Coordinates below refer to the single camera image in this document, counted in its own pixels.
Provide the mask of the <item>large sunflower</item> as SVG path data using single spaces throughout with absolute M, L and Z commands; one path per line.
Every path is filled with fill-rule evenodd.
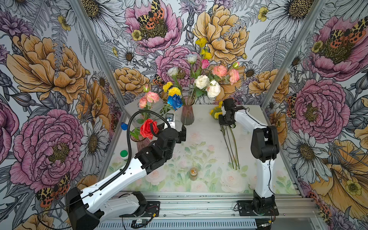
M 219 116 L 220 115 L 225 115 L 226 111 L 225 108 L 223 106 L 223 101 L 220 101 L 218 106 L 216 106 L 215 108 L 213 108 L 210 111 L 210 115 L 215 119 L 215 120 L 219 120 Z

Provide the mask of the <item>yellow ranunculus flower stem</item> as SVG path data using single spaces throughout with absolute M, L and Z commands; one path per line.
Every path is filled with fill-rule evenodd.
M 233 140 L 233 145 L 234 145 L 233 157 L 234 157 L 234 161 L 235 161 L 235 169 L 239 170 L 240 169 L 240 164 L 239 164 L 238 149 L 237 149 L 237 144 L 236 144 L 236 138 L 235 138 L 235 135 L 233 133 L 232 128 L 230 128 L 230 132 L 231 132 L 231 135 L 232 135 L 232 140 Z

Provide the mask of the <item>yellow carnation stem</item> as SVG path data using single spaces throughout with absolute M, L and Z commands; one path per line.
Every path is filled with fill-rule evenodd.
M 163 86 L 163 91 L 167 93 L 168 96 L 174 97 L 174 96 L 181 96 L 181 91 L 178 87 L 175 87 L 172 82 L 167 82 Z

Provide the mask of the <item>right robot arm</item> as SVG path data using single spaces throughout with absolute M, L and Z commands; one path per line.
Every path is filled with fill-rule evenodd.
M 236 105 L 232 98 L 223 101 L 222 114 L 218 121 L 221 126 L 230 128 L 242 125 L 252 132 L 250 151 L 256 159 L 257 182 L 253 201 L 238 201 L 236 207 L 241 216 L 277 216 L 279 214 L 275 194 L 272 191 L 273 167 L 279 154 L 278 131 L 275 126 L 268 126 L 253 117 L 247 108 Z

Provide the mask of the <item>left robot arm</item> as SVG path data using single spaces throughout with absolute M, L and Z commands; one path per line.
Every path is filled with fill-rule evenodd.
M 136 153 L 126 164 L 105 179 L 83 189 L 73 188 L 66 194 L 66 212 L 73 230 L 93 230 L 100 222 L 122 215 L 140 216 L 147 207 L 142 193 L 112 199 L 133 182 L 149 175 L 172 158 L 177 143 L 186 140 L 186 127 L 181 131 L 168 127 L 157 140 Z

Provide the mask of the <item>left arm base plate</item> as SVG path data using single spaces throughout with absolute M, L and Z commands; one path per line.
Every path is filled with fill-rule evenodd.
M 125 215 L 121 215 L 119 217 L 122 218 L 130 218 L 130 217 L 147 217 L 147 218 L 151 218 L 153 217 L 154 214 L 156 214 L 155 217 L 159 216 L 160 213 L 160 201 L 148 201 L 147 205 L 145 208 L 141 208 L 139 207 L 138 210 L 133 213 L 133 214 L 125 214 Z

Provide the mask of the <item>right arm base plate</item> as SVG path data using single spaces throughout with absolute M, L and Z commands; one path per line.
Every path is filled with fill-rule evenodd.
M 278 207 L 275 202 L 261 205 L 254 204 L 251 200 L 239 200 L 235 210 L 239 212 L 240 216 L 279 216 Z

